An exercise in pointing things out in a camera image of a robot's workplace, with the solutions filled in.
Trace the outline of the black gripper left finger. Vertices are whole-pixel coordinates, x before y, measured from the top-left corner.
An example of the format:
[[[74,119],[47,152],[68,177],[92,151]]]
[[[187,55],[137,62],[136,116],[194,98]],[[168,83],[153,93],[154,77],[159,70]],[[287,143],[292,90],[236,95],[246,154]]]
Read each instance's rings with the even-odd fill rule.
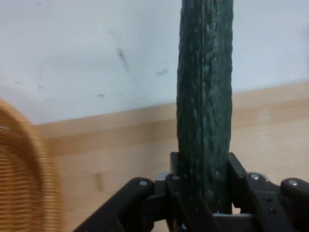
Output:
[[[171,232],[219,232],[214,216],[185,175],[179,153],[161,180],[136,177],[89,216],[77,232],[150,232],[165,220]]]

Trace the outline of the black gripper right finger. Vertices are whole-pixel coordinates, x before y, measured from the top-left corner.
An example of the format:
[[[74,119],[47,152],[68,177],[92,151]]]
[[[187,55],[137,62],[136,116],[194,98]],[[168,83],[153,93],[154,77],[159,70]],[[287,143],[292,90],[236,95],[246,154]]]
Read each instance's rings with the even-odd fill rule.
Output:
[[[234,153],[228,155],[228,190],[242,213],[252,214],[263,232],[309,230],[309,184],[286,178],[279,185],[265,175],[249,173]]]

